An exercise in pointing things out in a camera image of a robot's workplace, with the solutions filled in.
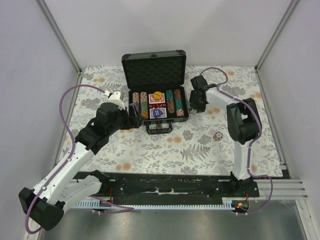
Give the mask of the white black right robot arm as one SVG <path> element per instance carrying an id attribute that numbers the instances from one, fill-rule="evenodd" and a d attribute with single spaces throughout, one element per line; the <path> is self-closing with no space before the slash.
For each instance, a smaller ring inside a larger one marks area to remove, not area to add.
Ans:
<path id="1" fill-rule="evenodd" d="M 256 102 L 252 98 L 244 100 L 219 89 L 216 84 L 208 84 L 202 75 L 191 79 L 189 106 L 197 113 L 206 110 L 207 104 L 215 104 L 225 110 L 227 130 L 234 141 L 234 165 L 230 173 L 229 191 L 235 197 L 242 196 L 253 182 L 250 174 L 251 146 L 262 134 L 262 124 Z"/>

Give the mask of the blue small blind button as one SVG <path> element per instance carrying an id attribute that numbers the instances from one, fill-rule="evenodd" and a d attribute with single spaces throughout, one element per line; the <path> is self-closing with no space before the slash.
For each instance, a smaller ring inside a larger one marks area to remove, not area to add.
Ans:
<path id="1" fill-rule="evenodd" d="M 163 114 L 163 112 L 162 112 L 162 110 L 159 109 L 159 108 L 154 108 L 154 109 L 152 110 L 152 116 L 153 116 L 154 118 L 159 118 L 159 117 L 162 116 L 162 114 Z"/>

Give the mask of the small poker chip stack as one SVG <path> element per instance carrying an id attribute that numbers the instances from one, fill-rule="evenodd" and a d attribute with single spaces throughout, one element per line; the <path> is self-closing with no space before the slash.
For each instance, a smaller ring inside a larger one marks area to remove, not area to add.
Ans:
<path id="1" fill-rule="evenodd" d="M 220 141 L 221 139 L 223 138 L 223 134 L 221 132 L 216 132 L 214 135 L 213 135 L 213 139 L 215 141 Z"/>

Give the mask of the yellow big blind button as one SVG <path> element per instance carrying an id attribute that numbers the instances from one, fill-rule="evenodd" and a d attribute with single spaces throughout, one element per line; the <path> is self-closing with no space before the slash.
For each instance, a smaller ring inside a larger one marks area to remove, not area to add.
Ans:
<path id="1" fill-rule="evenodd" d="M 162 93 L 160 91 L 156 91 L 153 93 L 153 97 L 156 100 L 160 100 L 162 98 Z"/>

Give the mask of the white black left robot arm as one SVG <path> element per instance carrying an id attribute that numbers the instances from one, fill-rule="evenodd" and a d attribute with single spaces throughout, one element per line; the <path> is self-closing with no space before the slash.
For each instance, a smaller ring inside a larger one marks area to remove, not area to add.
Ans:
<path id="1" fill-rule="evenodd" d="M 25 228 L 29 234 L 29 219 L 40 228 L 49 231 L 62 219 L 70 207 L 82 199 L 97 194 L 101 197 L 110 192 L 108 177 L 98 170 L 84 181 L 66 189 L 78 171 L 91 160 L 118 130 L 138 129 L 144 117 L 130 104 L 133 115 L 117 104 L 103 103 L 96 115 L 75 137 L 75 144 L 54 169 L 33 188 L 24 187 L 18 194 L 23 212 L 26 214 Z"/>

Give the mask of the blue card deck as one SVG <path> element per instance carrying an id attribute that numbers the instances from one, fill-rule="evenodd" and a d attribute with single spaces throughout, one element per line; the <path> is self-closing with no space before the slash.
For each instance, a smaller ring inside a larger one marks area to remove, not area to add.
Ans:
<path id="1" fill-rule="evenodd" d="M 150 119 L 161 119 L 161 118 L 166 118 L 167 117 L 167 110 L 165 107 L 161 107 L 161 108 L 156 108 L 156 109 L 161 109 L 162 110 L 162 115 L 160 117 L 153 117 L 152 116 L 152 110 L 149 110 L 149 114 L 150 114 Z"/>

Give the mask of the red card deck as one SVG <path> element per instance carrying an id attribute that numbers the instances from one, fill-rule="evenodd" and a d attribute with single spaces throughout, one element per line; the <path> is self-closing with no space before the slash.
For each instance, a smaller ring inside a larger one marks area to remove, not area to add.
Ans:
<path id="1" fill-rule="evenodd" d="M 160 98 L 155 98 L 154 94 L 148 95 L 148 102 L 149 104 L 164 104 L 166 102 L 165 100 L 165 94 L 162 93 Z"/>

